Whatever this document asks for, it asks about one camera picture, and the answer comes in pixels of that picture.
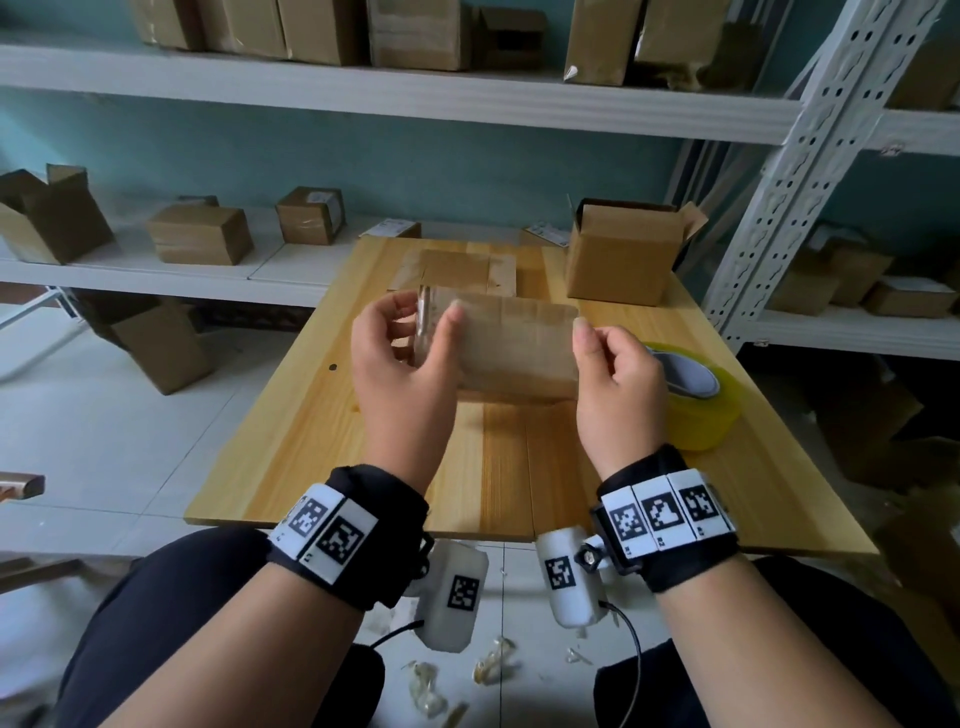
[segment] wooden tabletop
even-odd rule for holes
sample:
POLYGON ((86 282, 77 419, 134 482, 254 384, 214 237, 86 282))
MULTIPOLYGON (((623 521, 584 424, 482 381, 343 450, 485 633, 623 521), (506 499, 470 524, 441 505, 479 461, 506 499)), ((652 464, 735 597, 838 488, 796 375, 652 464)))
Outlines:
MULTIPOLYGON (((554 247, 363 237, 187 509, 193 523, 272 526, 311 483, 359 462, 363 425, 350 383, 350 324, 382 296, 413 247, 516 255, 516 294, 577 305, 596 326, 699 352, 743 387, 743 414, 716 449, 690 453, 753 552, 876 553, 730 349, 673 278, 657 307, 572 301, 565 251, 554 247)), ((426 497, 435 535, 532 541, 576 523, 590 529, 598 477, 576 435, 573 404, 461 402, 426 497)))

